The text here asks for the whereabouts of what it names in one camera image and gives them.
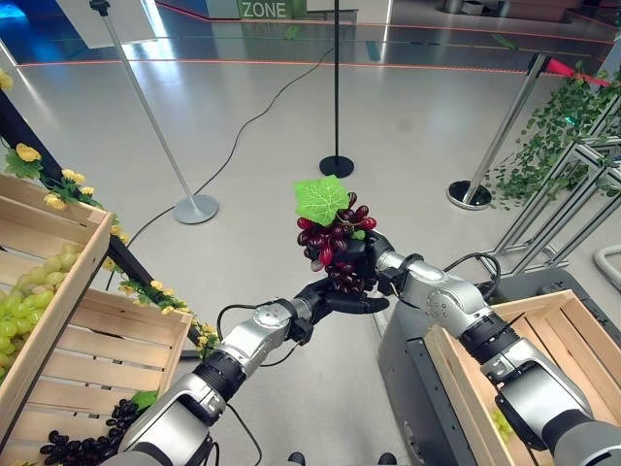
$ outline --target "stanchion base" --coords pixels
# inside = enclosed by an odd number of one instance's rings
[[[217,201],[211,196],[204,194],[194,196],[194,202],[198,209],[192,206],[188,198],[179,201],[175,206],[175,218],[180,223],[196,224],[212,218],[217,212]]]
[[[353,162],[347,157],[330,155],[319,162],[319,170],[326,177],[335,175],[337,178],[345,178],[353,172]]]
[[[466,209],[467,211],[482,211],[492,203],[492,194],[485,186],[479,186],[470,204],[463,202],[464,196],[470,188],[470,182],[455,182],[446,190],[446,197],[457,207]]]

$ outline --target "wooden crate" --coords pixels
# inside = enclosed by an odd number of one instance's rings
[[[582,389],[594,415],[621,425],[621,349],[571,291],[494,307],[522,337],[554,361]],[[505,445],[491,411],[496,390],[459,342],[435,326],[425,344],[438,370],[479,466],[531,466],[524,444],[511,435]],[[552,464],[548,451],[534,451],[541,465]]]
[[[53,429],[80,440],[107,435],[106,419],[118,400],[137,390],[169,388],[190,323],[189,314],[163,316],[159,309],[89,289],[19,415],[0,464],[43,464],[39,447]]]
[[[0,175],[0,283],[14,285],[66,243],[83,247],[0,385],[0,442],[110,242],[111,214],[82,203],[57,211],[43,201],[47,193],[33,183]]]

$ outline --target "red line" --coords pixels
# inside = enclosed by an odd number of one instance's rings
[[[149,62],[177,62],[177,63],[210,63],[210,64],[243,64],[243,65],[316,65],[315,61],[273,61],[273,60],[216,60],[216,59],[176,59],[161,58],[153,60],[130,60],[139,63]],[[100,65],[120,63],[120,60],[88,60],[88,61],[48,61],[42,63],[22,63],[18,68],[34,68],[38,66],[66,66],[66,65]],[[321,63],[321,66],[334,66],[333,63]],[[405,70],[444,70],[444,71],[468,71],[482,73],[503,73],[511,75],[523,75],[523,71],[505,70],[500,68],[475,68],[467,66],[436,66],[436,65],[396,65],[378,63],[341,63],[341,66],[367,67],[367,68],[391,68]],[[546,76],[558,76],[556,73],[543,73]]]
[[[615,31],[617,29],[616,26],[613,26],[612,24],[608,24],[607,22],[603,22],[598,19],[594,19],[592,17],[586,17],[585,15],[581,15],[580,13],[570,12],[570,11],[567,11],[567,13],[569,13],[570,15],[574,15],[575,17],[581,17],[582,19],[586,19],[587,21],[596,22],[597,24],[601,24],[602,26],[611,27]]]
[[[187,15],[189,17],[194,17],[196,19],[205,21],[205,22],[249,22],[249,23],[284,23],[284,24],[332,24],[332,21],[306,21],[299,19],[263,19],[258,21],[256,19],[211,19],[210,17],[205,17],[203,15],[190,12],[186,9],[180,9],[178,7],[171,7],[170,5],[166,5],[160,2],[155,2],[158,6],[166,8],[168,10],[172,10],[181,15]],[[378,22],[357,22],[355,23],[357,26],[365,26],[365,27],[386,27],[386,24],[378,23]],[[557,36],[554,34],[539,34],[535,32],[516,32],[516,31],[505,31],[499,29],[475,29],[468,27],[451,27],[451,26],[423,26],[423,25],[413,25],[413,24],[388,24],[389,27],[399,27],[404,29],[437,29],[442,31],[461,31],[461,32],[494,32],[499,34],[510,34],[516,36],[531,36],[531,37],[546,37],[548,39],[564,39],[566,41],[577,41],[577,42],[592,42],[596,44],[614,44],[614,41],[606,41],[603,39],[587,39],[582,37],[570,37],[570,36]]]

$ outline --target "black cable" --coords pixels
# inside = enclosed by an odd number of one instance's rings
[[[224,316],[224,313],[226,313],[227,311],[231,309],[256,309],[256,308],[257,308],[256,306],[251,306],[249,304],[231,304],[230,306],[227,306],[222,311],[220,311],[220,314],[217,315],[217,320],[215,321],[215,330],[217,331],[217,338],[220,340],[220,342],[222,341],[222,328],[220,326],[220,323],[222,322],[222,317]]]
[[[231,159],[233,158],[233,155],[235,154],[235,150],[237,148],[237,144],[240,141],[240,137],[242,136],[242,133],[244,132],[244,130],[246,129],[246,127],[253,123],[254,121],[256,121],[257,119],[259,119],[260,117],[263,117],[267,112],[269,112],[272,107],[274,106],[274,104],[276,103],[276,101],[278,100],[278,98],[280,97],[280,95],[292,84],[296,83],[297,81],[301,80],[302,78],[305,78],[306,76],[308,76],[310,73],[312,73],[314,70],[316,70],[319,65],[321,65],[321,63],[323,63],[323,60],[325,59],[326,56],[328,56],[328,54],[334,49],[334,47],[332,47],[331,49],[329,49],[328,51],[326,51],[323,55],[321,55],[321,57],[319,58],[319,61],[317,61],[317,63],[312,66],[312,68],[310,68],[308,71],[306,71],[305,73],[303,73],[302,75],[298,76],[296,79],[294,79],[293,81],[290,81],[289,83],[287,83],[283,88],[281,88],[278,93],[272,98],[272,101],[270,102],[270,104],[267,106],[267,108],[261,112],[259,115],[252,117],[251,119],[249,119],[248,121],[246,121],[242,127],[240,128],[240,130],[237,132],[237,135],[235,137],[235,142],[233,143],[233,148],[231,149],[231,152],[229,153],[229,156],[227,157],[227,159],[224,161],[224,163],[220,166],[220,168],[217,169],[217,171],[212,175],[211,178],[209,178],[206,182],[204,182],[203,184],[201,184],[201,187],[199,187],[196,191],[194,191],[194,195],[198,194],[199,192],[201,192],[203,189],[205,189],[205,187],[207,187],[207,185],[209,183],[211,183],[215,177],[217,177],[222,170],[224,170],[224,168],[226,168],[226,166],[229,164],[229,162],[231,161]],[[132,237],[132,239],[129,241],[129,243],[127,243],[127,248],[129,248],[130,246],[132,246],[132,243],[134,243],[134,241],[136,241],[136,239],[138,238],[138,236],[145,231],[149,226],[151,226],[155,221],[159,220],[160,218],[162,218],[163,216],[165,216],[166,214],[168,214],[171,210],[173,210],[175,208],[175,206],[169,207],[168,209],[166,209],[165,211],[161,212],[160,214],[158,214],[157,216],[155,216],[154,218],[152,218],[151,220],[149,220],[147,223],[145,223],[145,225],[143,225],[143,227],[138,230],[136,232],[136,234]],[[113,276],[114,276],[114,272],[110,272],[110,278],[108,279],[108,283],[106,283],[106,291],[108,291],[110,289],[110,285],[113,281]]]
[[[280,359],[276,362],[271,362],[269,364],[261,364],[259,367],[274,367],[274,366],[278,366],[280,363],[284,362],[287,360],[287,357],[289,357],[291,354],[293,354],[293,351],[299,346],[299,343],[296,343],[295,346],[289,350],[289,352],[286,354],[286,356],[283,359]]]
[[[486,259],[491,260],[492,263],[494,264],[494,269],[496,269],[496,274],[492,275],[492,280],[493,280],[492,287],[490,289],[488,289],[487,291],[485,291],[485,293],[483,294],[483,299],[485,299],[485,301],[487,301],[487,299],[489,299],[489,297],[492,295],[492,293],[494,291],[496,291],[496,288],[498,287],[498,284],[501,281],[501,263],[492,254],[488,254],[487,252],[472,252],[470,254],[466,254],[463,257],[460,257],[455,262],[447,265],[446,267],[444,267],[443,270],[445,272],[448,272],[449,270],[455,268],[456,266],[458,266],[462,262],[465,262],[468,259],[475,258],[476,260],[480,260],[481,257],[485,257]]]
[[[245,433],[248,434],[248,437],[250,437],[250,440],[252,441],[252,443],[254,444],[254,446],[256,447],[257,452],[259,453],[259,459],[257,459],[256,463],[254,463],[254,466],[259,466],[259,463],[261,463],[261,460],[263,459],[263,451],[261,451],[261,447],[259,447],[259,443],[256,441],[256,439],[254,438],[254,436],[252,435],[252,432],[250,432],[250,429],[248,429],[248,426],[245,425],[245,422],[242,420],[242,417],[240,416],[240,414],[237,412],[237,410],[235,408],[233,408],[230,404],[226,404],[226,406],[228,406],[231,411],[233,412],[233,414],[235,415],[235,417],[237,418],[237,420],[240,422],[240,424],[242,425],[242,427],[245,430]]]

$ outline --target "black shoe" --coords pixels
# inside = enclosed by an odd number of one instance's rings
[[[397,458],[392,453],[385,453],[379,457],[377,464],[397,464]]]
[[[289,457],[287,458],[287,461],[291,463],[299,464],[300,466],[307,466],[307,460],[304,458],[304,455],[301,454],[299,451],[295,451],[291,453]]]

